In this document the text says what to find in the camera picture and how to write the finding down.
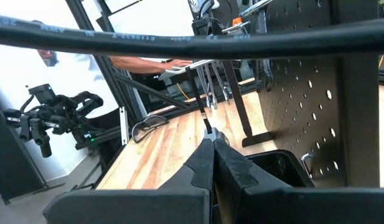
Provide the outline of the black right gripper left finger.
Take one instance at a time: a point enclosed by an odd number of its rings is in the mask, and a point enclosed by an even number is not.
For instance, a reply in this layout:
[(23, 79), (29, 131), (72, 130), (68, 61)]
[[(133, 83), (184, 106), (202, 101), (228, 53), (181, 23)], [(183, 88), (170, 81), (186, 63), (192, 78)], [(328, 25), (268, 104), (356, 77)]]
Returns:
[(43, 210), (48, 223), (210, 223), (214, 145), (204, 139), (158, 189), (74, 190)]

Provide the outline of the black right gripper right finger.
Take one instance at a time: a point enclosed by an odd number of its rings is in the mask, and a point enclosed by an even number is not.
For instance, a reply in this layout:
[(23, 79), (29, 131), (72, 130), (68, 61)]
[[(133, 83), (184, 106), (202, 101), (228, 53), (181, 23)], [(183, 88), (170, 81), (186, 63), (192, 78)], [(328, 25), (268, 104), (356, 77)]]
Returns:
[(224, 223), (384, 223), (384, 189), (313, 186), (296, 157), (245, 157), (218, 139), (215, 184)]

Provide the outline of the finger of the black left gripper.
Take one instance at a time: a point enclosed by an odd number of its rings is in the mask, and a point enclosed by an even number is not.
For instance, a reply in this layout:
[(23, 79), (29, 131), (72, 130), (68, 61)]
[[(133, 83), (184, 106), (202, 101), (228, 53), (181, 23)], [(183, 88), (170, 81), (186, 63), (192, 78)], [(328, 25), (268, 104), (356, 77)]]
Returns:
[(23, 115), (20, 117), (21, 131), (19, 134), (20, 140), (23, 142), (28, 142), (31, 139), (31, 132), (29, 127), (29, 120), (31, 117), (29, 115)]
[(31, 121), (30, 130), (34, 142), (40, 147), (42, 157), (50, 157), (52, 155), (52, 151), (49, 144), (50, 138), (45, 132), (43, 123), (41, 121)]

